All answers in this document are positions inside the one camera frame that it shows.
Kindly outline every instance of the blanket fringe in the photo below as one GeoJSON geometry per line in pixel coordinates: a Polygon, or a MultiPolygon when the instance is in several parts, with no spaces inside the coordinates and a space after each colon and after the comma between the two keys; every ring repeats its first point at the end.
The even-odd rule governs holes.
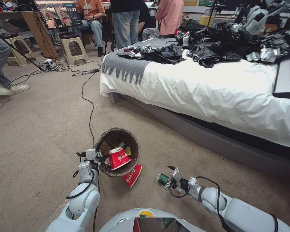
{"type": "MultiPolygon", "coordinates": [[[[107,73],[108,75],[111,75],[113,71],[114,71],[114,67],[109,66],[109,65],[105,65],[104,63],[102,64],[101,72],[103,74],[107,73]]],[[[121,72],[121,80],[122,81],[126,81],[128,75],[130,75],[129,83],[132,83],[133,75],[135,75],[135,78],[136,78],[135,84],[138,84],[138,83],[140,84],[141,79],[143,77],[143,74],[129,72],[129,71],[121,70],[121,69],[116,69],[115,72],[116,72],[116,78],[119,78],[119,75],[121,72]]]]}

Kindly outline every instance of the trash bin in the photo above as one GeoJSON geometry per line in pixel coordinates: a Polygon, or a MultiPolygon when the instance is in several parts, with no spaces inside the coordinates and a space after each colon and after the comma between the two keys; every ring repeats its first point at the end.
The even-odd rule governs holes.
{"type": "Polygon", "coordinates": [[[124,144],[130,147],[131,149],[130,155],[131,161],[126,165],[113,171],[111,171],[110,166],[102,162],[99,167],[100,171],[104,172],[106,175],[110,177],[121,177],[130,173],[138,164],[140,159],[140,145],[138,140],[134,137],[134,135],[130,131],[124,130],[122,128],[109,129],[108,131],[104,132],[97,141],[95,145],[97,151],[100,150],[100,146],[104,141],[110,145],[112,145],[114,141],[117,141],[118,143],[123,141],[124,144]]]}

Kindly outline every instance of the white robot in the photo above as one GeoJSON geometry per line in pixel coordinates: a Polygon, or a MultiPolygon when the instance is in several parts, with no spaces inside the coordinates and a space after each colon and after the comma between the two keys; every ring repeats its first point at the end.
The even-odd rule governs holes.
{"type": "Polygon", "coordinates": [[[290,0],[247,0],[241,4],[234,23],[242,24],[246,30],[256,35],[260,33],[269,16],[280,14],[290,9],[290,0]]]}
{"type": "MultiPolygon", "coordinates": [[[[67,197],[68,203],[62,213],[49,225],[46,232],[84,232],[90,216],[98,207],[100,201],[98,165],[101,157],[95,149],[89,149],[86,154],[84,152],[82,154],[86,159],[80,162],[78,171],[73,175],[75,177],[77,173],[80,174],[79,185],[67,197]]],[[[190,195],[207,211],[218,216],[226,231],[290,232],[290,227],[274,215],[220,192],[220,187],[215,182],[204,177],[191,177],[186,180],[178,167],[169,166],[169,168],[173,170],[173,174],[171,181],[168,182],[167,179],[164,183],[164,188],[177,198],[190,195]],[[205,188],[197,182],[199,178],[213,182],[218,188],[205,188]],[[178,192],[184,190],[185,194],[176,196],[172,193],[172,189],[177,189],[178,192]]],[[[100,230],[107,231],[205,232],[171,213],[151,208],[135,208],[115,215],[100,230]]]]}

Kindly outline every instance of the mattress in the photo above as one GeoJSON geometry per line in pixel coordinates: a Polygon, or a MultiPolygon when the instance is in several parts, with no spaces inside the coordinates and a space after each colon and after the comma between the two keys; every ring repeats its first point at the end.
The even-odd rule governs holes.
{"type": "Polygon", "coordinates": [[[290,147],[290,99],[272,95],[278,65],[240,60],[206,69],[186,53],[176,65],[150,62],[140,84],[101,73],[100,94],[125,94],[290,147]]]}

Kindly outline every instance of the plastic stool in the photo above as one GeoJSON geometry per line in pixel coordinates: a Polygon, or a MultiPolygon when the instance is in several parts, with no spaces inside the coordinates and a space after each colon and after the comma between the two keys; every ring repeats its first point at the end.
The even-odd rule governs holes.
{"type": "MultiPolygon", "coordinates": [[[[2,39],[5,39],[9,44],[12,44],[17,50],[19,50],[22,54],[24,54],[28,59],[32,58],[36,60],[34,53],[30,49],[28,44],[23,40],[23,38],[19,36],[18,33],[4,34],[4,35],[0,35],[0,37],[2,39]],[[28,51],[22,49],[18,44],[16,44],[16,41],[22,42],[28,51]]],[[[17,51],[15,51],[14,49],[11,49],[11,53],[13,54],[13,56],[9,56],[7,58],[6,60],[7,63],[9,63],[9,61],[15,61],[18,63],[19,66],[27,65],[26,58],[24,58],[17,51]]]]}
{"type": "Polygon", "coordinates": [[[82,59],[84,59],[87,63],[89,62],[88,55],[85,51],[85,48],[78,34],[73,33],[73,32],[62,33],[62,34],[59,34],[59,38],[60,38],[60,43],[61,43],[61,47],[63,51],[63,56],[69,65],[73,66],[76,60],[82,60],[82,59]],[[71,51],[69,48],[69,43],[71,42],[75,42],[78,45],[77,55],[71,54],[71,51]]]}

